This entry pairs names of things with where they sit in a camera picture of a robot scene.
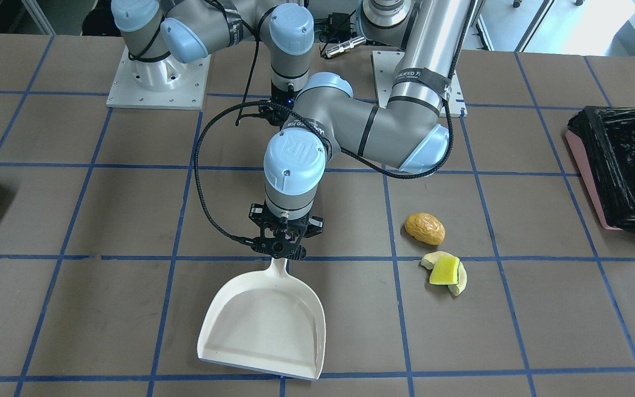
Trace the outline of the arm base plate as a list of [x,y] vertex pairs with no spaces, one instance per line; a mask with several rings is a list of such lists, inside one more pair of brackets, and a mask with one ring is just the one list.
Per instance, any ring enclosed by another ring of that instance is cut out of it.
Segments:
[[109,108],[202,110],[211,56],[185,65],[173,56],[132,61],[125,48],[107,96]]
[[423,82],[421,68],[406,68],[402,64],[403,57],[404,52],[372,52],[378,106],[385,108],[393,97],[409,97],[439,106],[443,105],[443,99],[447,99],[452,116],[468,116],[468,108],[456,74],[447,81],[445,76],[426,71],[426,82]]

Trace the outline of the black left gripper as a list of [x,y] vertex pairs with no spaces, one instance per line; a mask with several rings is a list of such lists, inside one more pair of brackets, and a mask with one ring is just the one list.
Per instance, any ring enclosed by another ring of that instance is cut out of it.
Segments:
[[306,248],[302,240],[322,234],[324,219],[305,214],[297,219],[277,217],[266,204],[253,203],[249,219],[260,230],[260,235],[249,239],[249,247],[274,259],[303,260]]

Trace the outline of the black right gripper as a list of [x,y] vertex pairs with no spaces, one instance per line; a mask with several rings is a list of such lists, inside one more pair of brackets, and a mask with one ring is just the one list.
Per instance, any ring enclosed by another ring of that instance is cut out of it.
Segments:
[[295,105],[294,99],[269,99],[258,106],[258,115],[275,127],[281,127],[289,118]]

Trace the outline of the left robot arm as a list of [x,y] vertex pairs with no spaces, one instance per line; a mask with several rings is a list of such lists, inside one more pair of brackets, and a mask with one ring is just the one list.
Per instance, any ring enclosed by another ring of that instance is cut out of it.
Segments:
[[377,169],[397,169],[391,178],[423,178],[451,153],[451,125],[442,126],[451,79],[475,1],[363,1],[356,16],[367,38],[399,46],[385,106],[353,97],[341,77],[320,72],[308,78],[281,130],[269,140],[263,159],[266,199],[249,218],[260,229],[244,244],[273,258],[303,259],[305,237],[322,231],[310,217],[318,184],[339,153]]

